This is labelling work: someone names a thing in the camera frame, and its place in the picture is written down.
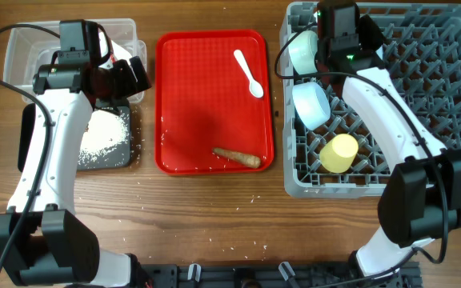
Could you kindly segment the pile of white rice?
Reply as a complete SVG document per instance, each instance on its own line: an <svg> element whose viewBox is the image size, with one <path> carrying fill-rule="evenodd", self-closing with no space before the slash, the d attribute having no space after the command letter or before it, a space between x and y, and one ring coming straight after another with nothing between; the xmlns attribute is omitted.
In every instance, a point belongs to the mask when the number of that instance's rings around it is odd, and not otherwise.
<svg viewBox="0 0 461 288"><path fill-rule="evenodd" d="M129 114L120 115L96 110L82 137L78 164L98 162L100 158L116 151L118 145L127 144L130 132Z"/></svg>

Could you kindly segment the green bowl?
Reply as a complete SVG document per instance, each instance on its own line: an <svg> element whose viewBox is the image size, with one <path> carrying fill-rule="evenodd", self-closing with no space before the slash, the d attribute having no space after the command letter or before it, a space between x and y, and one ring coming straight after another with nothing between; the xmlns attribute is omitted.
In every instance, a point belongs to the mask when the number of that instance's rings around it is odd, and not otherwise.
<svg viewBox="0 0 461 288"><path fill-rule="evenodd" d="M317 41L318 35L313 30L306 30L289 44L288 54L297 74L317 72L315 64Z"/></svg>

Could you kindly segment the small light blue bowl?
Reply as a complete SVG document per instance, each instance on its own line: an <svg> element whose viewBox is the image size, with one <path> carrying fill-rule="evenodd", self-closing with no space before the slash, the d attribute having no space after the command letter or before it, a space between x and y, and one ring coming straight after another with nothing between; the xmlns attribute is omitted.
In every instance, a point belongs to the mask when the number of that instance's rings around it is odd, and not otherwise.
<svg viewBox="0 0 461 288"><path fill-rule="evenodd" d="M330 119L331 108L325 91L316 82L293 87L292 97L302 123L308 130L316 130Z"/></svg>

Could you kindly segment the yellow plastic cup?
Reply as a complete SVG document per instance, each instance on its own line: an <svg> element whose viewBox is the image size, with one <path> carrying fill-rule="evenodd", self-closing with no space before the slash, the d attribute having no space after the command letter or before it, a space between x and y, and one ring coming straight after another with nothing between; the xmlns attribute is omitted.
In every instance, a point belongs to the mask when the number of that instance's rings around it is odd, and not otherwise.
<svg viewBox="0 0 461 288"><path fill-rule="evenodd" d="M349 134L338 134L320 151L319 159L325 170L340 174L346 172L358 153L359 144Z"/></svg>

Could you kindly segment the brown carrot piece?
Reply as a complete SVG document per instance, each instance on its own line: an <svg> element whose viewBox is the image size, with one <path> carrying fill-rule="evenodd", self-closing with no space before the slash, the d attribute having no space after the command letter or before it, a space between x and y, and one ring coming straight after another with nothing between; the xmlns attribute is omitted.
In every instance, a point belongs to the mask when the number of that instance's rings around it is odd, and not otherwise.
<svg viewBox="0 0 461 288"><path fill-rule="evenodd" d="M223 148L218 147L213 148L212 152L217 154L218 156L228 158L234 162L238 162L251 169L257 169L261 165L260 158L252 154L245 154L234 150L225 150Z"/></svg>

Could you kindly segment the white paper napkin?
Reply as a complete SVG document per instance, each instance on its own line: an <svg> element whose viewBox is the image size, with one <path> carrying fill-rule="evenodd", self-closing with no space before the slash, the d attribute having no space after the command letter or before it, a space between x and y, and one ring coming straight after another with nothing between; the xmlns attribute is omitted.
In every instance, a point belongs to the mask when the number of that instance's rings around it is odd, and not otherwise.
<svg viewBox="0 0 461 288"><path fill-rule="evenodd" d="M101 64L99 67L104 69L110 69L113 67L113 63L118 60L126 60L127 63L130 64L132 54L114 41L111 41L111 45L113 49L112 55L106 62Z"/></svg>

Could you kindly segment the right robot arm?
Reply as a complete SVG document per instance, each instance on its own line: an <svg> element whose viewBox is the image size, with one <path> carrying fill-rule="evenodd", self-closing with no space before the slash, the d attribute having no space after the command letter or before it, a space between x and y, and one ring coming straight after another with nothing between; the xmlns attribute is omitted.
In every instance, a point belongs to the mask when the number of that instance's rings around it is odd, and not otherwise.
<svg viewBox="0 0 461 288"><path fill-rule="evenodd" d="M353 1L317 5L318 76L363 120L391 176L378 203L380 227L351 255L364 278L393 274L425 245L461 228L461 150L448 149L395 89L377 51L385 38Z"/></svg>

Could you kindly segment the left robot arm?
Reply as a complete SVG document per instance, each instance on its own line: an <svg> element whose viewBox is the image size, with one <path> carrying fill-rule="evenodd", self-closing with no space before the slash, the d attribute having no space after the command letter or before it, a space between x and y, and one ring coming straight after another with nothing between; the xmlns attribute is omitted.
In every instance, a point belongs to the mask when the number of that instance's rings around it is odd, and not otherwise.
<svg viewBox="0 0 461 288"><path fill-rule="evenodd" d="M60 48L38 69L32 136L19 184L0 214L0 273L16 286L151 287L133 254L103 250L75 215L74 181L82 137L97 101L150 88L139 57L112 60L97 22L59 24Z"/></svg>

